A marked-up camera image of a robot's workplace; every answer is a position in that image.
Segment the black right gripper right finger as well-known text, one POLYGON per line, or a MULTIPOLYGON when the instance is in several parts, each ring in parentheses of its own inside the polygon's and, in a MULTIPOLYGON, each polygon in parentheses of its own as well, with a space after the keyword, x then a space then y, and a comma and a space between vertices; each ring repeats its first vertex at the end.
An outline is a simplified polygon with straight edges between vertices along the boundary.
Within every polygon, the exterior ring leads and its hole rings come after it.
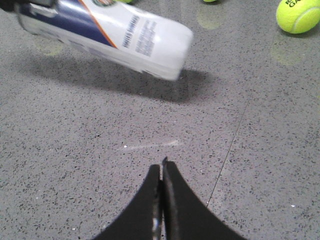
POLYGON ((168 240, 243 240, 199 200, 176 163, 162 161, 164 222, 168 240))

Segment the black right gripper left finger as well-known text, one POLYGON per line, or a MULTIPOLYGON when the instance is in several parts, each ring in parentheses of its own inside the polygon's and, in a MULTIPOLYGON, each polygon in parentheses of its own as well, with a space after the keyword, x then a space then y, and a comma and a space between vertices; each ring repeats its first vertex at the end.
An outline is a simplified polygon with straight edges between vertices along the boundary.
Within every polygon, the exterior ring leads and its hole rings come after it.
POLYGON ((140 189, 121 214, 95 240, 160 239, 160 166, 149 167, 140 189))

